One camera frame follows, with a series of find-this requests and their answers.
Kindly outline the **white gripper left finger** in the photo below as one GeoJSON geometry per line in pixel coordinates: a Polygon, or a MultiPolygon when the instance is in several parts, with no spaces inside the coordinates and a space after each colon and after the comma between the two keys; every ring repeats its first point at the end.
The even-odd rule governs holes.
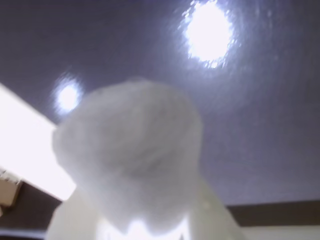
{"type": "Polygon", "coordinates": [[[101,216],[79,193],[62,202],[53,212],[46,231],[47,240],[96,240],[101,216]]]}

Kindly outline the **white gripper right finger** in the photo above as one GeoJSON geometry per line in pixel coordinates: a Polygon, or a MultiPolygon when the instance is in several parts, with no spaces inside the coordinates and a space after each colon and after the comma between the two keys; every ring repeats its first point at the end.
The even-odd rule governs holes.
{"type": "Polygon", "coordinates": [[[189,240],[246,239],[230,211],[199,173],[193,172],[188,176],[186,184],[189,240]]]}

